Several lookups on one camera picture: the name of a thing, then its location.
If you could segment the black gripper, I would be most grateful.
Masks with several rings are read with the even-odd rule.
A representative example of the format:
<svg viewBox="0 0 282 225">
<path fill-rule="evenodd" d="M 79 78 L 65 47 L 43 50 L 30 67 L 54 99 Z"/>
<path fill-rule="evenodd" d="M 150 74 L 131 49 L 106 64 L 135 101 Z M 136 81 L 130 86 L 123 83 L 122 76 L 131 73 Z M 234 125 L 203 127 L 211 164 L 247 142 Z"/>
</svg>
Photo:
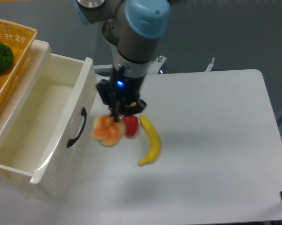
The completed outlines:
<svg viewBox="0 0 282 225">
<path fill-rule="evenodd" d="M 109 107 L 110 116 L 119 122 L 121 115 L 131 116 L 141 113 L 147 103 L 140 98 L 140 89 L 145 77 L 131 77 L 126 67 L 96 84 L 102 102 Z"/>
</svg>

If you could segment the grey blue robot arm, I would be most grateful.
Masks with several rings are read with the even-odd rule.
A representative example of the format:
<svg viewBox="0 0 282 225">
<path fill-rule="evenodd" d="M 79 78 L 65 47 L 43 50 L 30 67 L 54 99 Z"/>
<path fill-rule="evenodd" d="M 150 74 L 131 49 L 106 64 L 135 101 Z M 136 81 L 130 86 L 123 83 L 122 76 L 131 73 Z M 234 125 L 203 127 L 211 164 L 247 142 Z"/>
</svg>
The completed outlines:
<svg viewBox="0 0 282 225">
<path fill-rule="evenodd" d="M 109 80 L 100 80 L 96 89 L 114 121 L 119 116 L 141 113 L 146 102 L 140 89 L 151 59 L 166 32 L 170 17 L 167 0 L 75 0 L 84 24 L 104 21 L 105 37 L 113 36 L 117 52 Z"/>
</svg>

